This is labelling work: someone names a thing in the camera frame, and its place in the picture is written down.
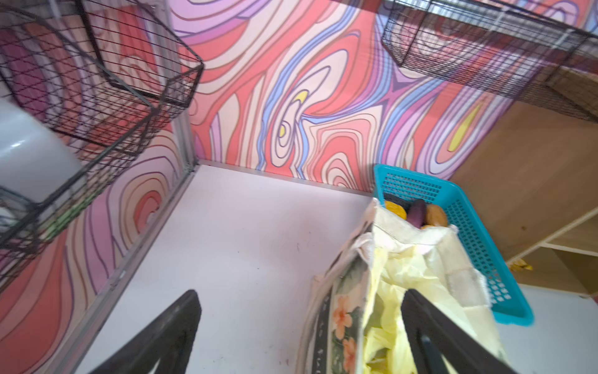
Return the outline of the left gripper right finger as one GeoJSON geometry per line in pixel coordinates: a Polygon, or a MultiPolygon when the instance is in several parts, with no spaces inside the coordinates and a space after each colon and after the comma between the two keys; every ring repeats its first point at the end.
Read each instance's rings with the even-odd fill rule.
{"type": "Polygon", "coordinates": [[[419,291],[409,289],[401,305],[406,335],[419,373],[513,373],[458,327],[419,291]]]}

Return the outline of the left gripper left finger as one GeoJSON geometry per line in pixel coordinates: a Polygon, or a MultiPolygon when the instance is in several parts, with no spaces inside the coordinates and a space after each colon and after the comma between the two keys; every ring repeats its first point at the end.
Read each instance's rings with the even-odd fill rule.
{"type": "Polygon", "coordinates": [[[197,292],[186,291],[93,372],[186,372],[201,315],[197,292]]]}

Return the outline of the yellowish plastic grocery bag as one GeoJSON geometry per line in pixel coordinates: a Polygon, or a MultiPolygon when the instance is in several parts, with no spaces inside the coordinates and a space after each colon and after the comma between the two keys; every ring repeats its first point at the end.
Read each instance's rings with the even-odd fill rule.
{"type": "Polygon", "coordinates": [[[465,307],[449,291],[437,256],[428,260],[414,248],[390,252],[376,247],[371,280],[362,344],[365,373],[417,372],[401,312],[410,289],[419,291],[458,327],[477,338],[465,307]]]}

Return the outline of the teal plastic basket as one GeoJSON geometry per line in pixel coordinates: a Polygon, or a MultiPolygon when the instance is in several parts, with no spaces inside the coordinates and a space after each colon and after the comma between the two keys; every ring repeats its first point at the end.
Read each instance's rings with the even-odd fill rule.
{"type": "Polygon", "coordinates": [[[487,280],[491,308],[497,322],[522,327],[534,323],[533,310],[476,210],[458,185],[389,165],[375,165],[373,174],[373,196],[382,204],[387,196],[395,196],[407,202],[423,199],[444,210],[448,222],[458,228],[459,240],[474,267],[487,280]]]}

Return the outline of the beige canvas tote bag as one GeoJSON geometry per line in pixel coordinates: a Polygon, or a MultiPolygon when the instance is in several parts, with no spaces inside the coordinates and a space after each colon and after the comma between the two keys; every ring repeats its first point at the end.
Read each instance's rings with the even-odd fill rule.
{"type": "Polygon", "coordinates": [[[362,225],[342,248],[324,277],[316,280],[297,357],[299,373],[365,373],[364,323],[374,249],[390,252],[414,248],[428,260],[437,256],[448,290],[465,307],[476,343],[505,362],[498,327],[491,311],[487,280],[473,266],[458,228],[425,225],[415,228],[373,200],[362,225]]]}

